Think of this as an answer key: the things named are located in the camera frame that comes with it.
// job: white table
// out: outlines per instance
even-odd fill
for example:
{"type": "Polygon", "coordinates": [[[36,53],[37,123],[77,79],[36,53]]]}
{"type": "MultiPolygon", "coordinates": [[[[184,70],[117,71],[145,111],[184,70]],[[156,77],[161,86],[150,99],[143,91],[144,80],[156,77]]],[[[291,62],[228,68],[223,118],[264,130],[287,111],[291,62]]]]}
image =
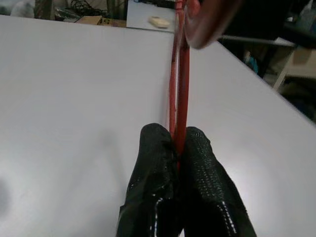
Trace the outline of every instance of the white table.
{"type": "Polygon", "coordinates": [[[129,28],[174,32],[175,10],[129,0],[127,5],[126,26],[129,28]],[[170,26],[166,29],[153,26],[148,22],[151,16],[158,16],[168,20],[170,26]]]}
{"type": "MultiPolygon", "coordinates": [[[[165,122],[172,34],[0,16],[0,236],[114,236],[142,126],[165,122]]],[[[201,128],[259,237],[314,236],[316,129],[214,43],[201,128]]]]}

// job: white desk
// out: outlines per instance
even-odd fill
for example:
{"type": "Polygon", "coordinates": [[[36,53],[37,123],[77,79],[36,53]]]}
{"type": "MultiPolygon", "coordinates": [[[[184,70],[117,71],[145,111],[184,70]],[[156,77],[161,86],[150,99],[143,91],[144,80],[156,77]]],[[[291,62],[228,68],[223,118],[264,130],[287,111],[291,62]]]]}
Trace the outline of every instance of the white desk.
{"type": "Polygon", "coordinates": [[[129,0],[126,26],[129,28],[174,32],[175,10],[129,0]],[[157,28],[148,22],[149,17],[158,16],[170,22],[167,29],[157,28]]]}
{"type": "MultiPolygon", "coordinates": [[[[0,16],[0,236],[114,236],[172,34],[0,16]]],[[[313,236],[316,129],[220,44],[191,51],[201,128],[259,237],[313,236]]]]}

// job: white tabletop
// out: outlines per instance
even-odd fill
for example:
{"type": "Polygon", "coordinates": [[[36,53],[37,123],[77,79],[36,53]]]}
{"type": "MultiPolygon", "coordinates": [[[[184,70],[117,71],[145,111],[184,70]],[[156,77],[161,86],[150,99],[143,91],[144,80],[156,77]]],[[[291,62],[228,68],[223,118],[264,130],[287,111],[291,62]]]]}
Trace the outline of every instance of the white tabletop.
{"type": "MultiPolygon", "coordinates": [[[[114,236],[172,34],[0,16],[0,236],[114,236]]],[[[219,43],[191,50],[189,125],[259,237],[314,236],[316,129],[219,43]]]]}
{"type": "Polygon", "coordinates": [[[126,26],[129,28],[174,32],[175,10],[129,0],[127,5],[126,26]],[[151,16],[164,18],[170,22],[170,26],[166,29],[153,26],[148,22],[151,16]]]}

